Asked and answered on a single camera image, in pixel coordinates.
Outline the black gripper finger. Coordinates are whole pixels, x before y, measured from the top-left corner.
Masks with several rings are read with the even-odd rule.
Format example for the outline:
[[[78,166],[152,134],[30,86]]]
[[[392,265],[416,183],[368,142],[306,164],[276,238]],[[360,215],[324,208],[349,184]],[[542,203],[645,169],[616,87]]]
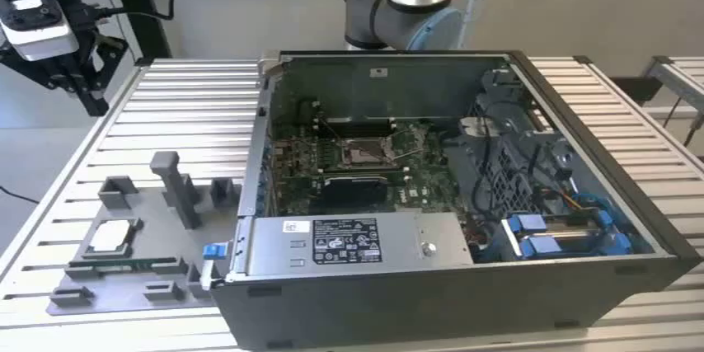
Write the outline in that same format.
[[[104,116],[109,105],[104,92],[129,50],[128,42],[98,32],[78,36],[77,98],[89,116]]]
[[[1,64],[48,90],[60,88],[65,92],[74,93],[74,86],[69,82],[68,74],[54,59],[28,61],[16,51],[2,51]]]

